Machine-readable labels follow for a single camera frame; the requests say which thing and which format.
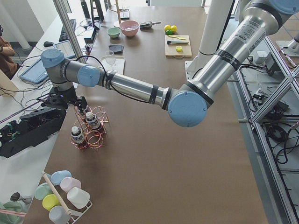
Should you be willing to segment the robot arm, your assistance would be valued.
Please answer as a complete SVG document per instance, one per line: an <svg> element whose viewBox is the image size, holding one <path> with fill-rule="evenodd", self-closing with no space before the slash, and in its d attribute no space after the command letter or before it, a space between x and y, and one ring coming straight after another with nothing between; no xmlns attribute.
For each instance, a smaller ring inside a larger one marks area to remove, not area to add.
<svg viewBox="0 0 299 224"><path fill-rule="evenodd" d="M242 62L269 35L276 33L291 15L299 11L296 0L252 0L244 10L243 21L220 46L195 77L180 89L160 88L114 71L65 58L58 49L48 49L41 60L53 84L45 101L48 107L79 106L74 83L86 87L103 86L117 93L166 110L182 127L198 125L213 104L214 96Z"/></svg>

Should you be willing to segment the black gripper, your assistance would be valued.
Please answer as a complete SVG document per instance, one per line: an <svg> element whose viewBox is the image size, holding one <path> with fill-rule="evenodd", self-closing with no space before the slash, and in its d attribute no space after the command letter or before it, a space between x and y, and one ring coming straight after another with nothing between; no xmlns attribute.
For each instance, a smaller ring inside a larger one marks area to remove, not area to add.
<svg viewBox="0 0 299 224"><path fill-rule="evenodd" d="M47 99L44 101L44 104L51 108L67 109L68 104L76 105L77 100L80 114L86 114L87 101L85 97L77 97L74 87L65 91L60 91L57 87L52 87Z"/></svg>

